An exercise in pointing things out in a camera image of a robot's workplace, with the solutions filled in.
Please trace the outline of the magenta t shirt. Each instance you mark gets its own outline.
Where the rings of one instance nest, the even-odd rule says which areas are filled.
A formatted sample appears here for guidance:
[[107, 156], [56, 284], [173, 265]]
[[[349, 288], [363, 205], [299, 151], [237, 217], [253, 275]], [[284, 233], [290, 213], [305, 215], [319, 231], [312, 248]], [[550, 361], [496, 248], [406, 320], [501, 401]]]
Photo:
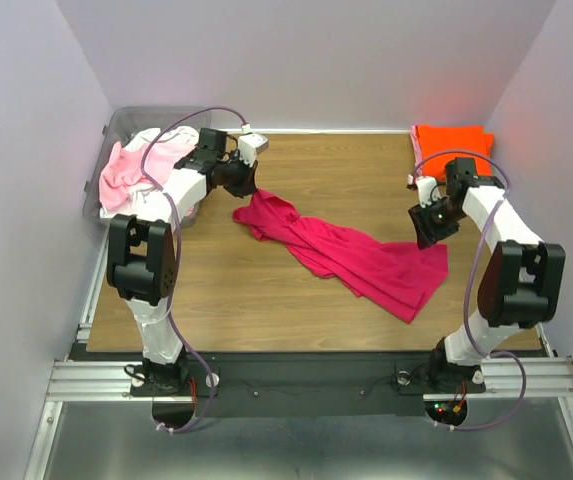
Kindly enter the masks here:
[[259, 241], [281, 243], [315, 276], [338, 279], [355, 296], [407, 324], [449, 274], [445, 245], [421, 250], [412, 242], [380, 242], [359, 230], [304, 216], [266, 190], [234, 210], [232, 219]]

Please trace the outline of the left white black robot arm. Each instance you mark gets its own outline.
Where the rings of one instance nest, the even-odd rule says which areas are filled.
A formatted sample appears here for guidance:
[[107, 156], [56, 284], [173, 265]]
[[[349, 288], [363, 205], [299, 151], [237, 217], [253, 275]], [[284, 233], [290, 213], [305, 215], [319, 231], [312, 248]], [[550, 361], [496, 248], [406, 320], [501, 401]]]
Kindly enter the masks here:
[[175, 396], [195, 388], [185, 343], [170, 318], [181, 222], [217, 187], [238, 198], [255, 193], [258, 156], [269, 145], [248, 126], [232, 150], [226, 148], [230, 140], [224, 131], [201, 129], [196, 145], [172, 155], [168, 179], [153, 184], [157, 205], [110, 220], [107, 282], [132, 312], [142, 341], [142, 362], [125, 368], [134, 396]]

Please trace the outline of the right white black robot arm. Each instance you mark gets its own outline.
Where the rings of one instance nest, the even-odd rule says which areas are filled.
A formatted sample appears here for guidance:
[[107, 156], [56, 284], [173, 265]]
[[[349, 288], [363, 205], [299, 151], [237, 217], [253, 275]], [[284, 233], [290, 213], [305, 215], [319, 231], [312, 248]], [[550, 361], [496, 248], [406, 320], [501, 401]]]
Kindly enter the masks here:
[[419, 162], [407, 177], [417, 205], [408, 211], [417, 246], [427, 249], [458, 232], [470, 219], [480, 231], [479, 248], [490, 251], [480, 280], [465, 288], [463, 321], [430, 353], [426, 378], [448, 390], [457, 383], [480, 383], [480, 364], [505, 340], [550, 321], [557, 309], [566, 254], [547, 243], [522, 220], [508, 200], [510, 181], [494, 166], [489, 175], [477, 168], [479, 155], [453, 151], [438, 180]]

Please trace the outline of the folded orange t shirt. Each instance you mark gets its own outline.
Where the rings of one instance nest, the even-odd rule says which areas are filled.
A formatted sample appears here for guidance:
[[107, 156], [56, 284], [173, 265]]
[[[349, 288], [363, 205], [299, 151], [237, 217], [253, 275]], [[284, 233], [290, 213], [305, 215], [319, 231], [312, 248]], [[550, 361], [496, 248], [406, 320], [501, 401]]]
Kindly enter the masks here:
[[490, 158], [495, 143], [495, 136], [487, 132], [483, 126], [439, 127], [425, 124], [417, 126], [423, 160], [431, 157], [431, 160], [418, 168], [417, 175], [431, 176], [444, 182], [446, 164], [457, 156], [472, 157], [479, 174], [492, 174], [490, 163], [476, 157], [476, 154], [479, 154]]

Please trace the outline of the folded pink t shirt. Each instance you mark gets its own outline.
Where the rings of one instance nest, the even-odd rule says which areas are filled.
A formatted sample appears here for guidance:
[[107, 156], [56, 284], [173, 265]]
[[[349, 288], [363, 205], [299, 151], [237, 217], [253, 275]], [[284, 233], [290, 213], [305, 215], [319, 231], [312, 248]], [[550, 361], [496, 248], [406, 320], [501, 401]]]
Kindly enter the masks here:
[[421, 144], [420, 144], [419, 132], [418, 132], [418, 126], [417, 125], [412, 125], [410, 127], [410, 139], [411, 139], [412, 148], [413, 148], [413, 152], [414, 152], [415, 164], [418, 165], [423, 160], [423, 153], [422, 153], [422, 148], [421, 148]]

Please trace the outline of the white t shirt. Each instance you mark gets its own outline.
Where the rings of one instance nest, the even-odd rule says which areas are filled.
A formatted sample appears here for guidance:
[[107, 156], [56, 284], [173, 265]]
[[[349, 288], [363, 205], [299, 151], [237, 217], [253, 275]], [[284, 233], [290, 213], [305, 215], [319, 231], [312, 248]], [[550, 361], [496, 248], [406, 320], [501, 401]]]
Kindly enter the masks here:
[[[136, 133], [135, 136], [126, 144], [123, 145], [127, 150], [136, 150], [142, 145], [149, 144], [160, 133], [159, 128], [148, 128]], [[179, 144], [191, 145], [192, 150], [196, 147], [198, 142], [198, 131], [190, 126], [179, 126], [170, 132], [162, 135], [160, 139], [154, 144]], [[153, 184], [139, 184], [129, 189], [130, 198], [125, 204], [115, 210], [105, 209], [102, 205], [100, 207], [99, 216], [102, 219], [110, 219], [116, 214], [139, 215], [142, 210], [147, 207], [152, 207], [155, 202], [161, 201], [162, 204], [167, 205], [166, 200], [159, 190]]]

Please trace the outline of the clear plastic bin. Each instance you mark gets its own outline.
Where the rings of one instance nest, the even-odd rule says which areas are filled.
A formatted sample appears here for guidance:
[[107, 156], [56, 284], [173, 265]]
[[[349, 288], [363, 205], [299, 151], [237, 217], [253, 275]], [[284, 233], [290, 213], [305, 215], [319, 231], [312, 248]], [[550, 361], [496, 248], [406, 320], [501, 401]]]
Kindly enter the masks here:
[[136, 190], [150, 182], [141, 175], [141, 156], [161, 131], [151, 153], [152, 174], [160, 183], [170, 172], [169, 162], [197, 143], [199, 130], [211, 125], [211, 114], [200, 107], [129, 106], [116, 110], [103, 129], [103, 143], [86, 182], [83, 217], [105, 223], [116, 213], [129, 214]]

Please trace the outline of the small circuit board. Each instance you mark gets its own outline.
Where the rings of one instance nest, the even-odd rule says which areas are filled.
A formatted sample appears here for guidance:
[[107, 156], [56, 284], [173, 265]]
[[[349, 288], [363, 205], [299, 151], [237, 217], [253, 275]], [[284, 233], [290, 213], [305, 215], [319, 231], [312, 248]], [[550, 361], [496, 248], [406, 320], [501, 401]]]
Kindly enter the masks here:
[[467, 415], [467, 402], [440, 401], [432, 404], [432, 416], [440, 422], [463, 420]]

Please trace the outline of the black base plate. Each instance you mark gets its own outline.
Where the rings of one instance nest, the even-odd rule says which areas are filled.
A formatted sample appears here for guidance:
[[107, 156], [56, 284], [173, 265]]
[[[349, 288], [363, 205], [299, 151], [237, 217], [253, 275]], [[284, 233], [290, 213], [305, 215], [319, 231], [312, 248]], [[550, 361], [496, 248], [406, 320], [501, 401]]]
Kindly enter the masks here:
[[51, 392], [78, 401], [137, 401], [155, 420], [183, 426], [189, 418], [262, 418], [395, 415], [423, 417], [425, 396], [448, 400], [463, 383], [440, 388], [427, 382], [428, 355], [411, 353], [214, 353], [207, 358], [216, 386], [200, 364], [189, 360], [195, 388], [181, 395], [137, 397], [128, 365], [110, 361], [62, 362]]

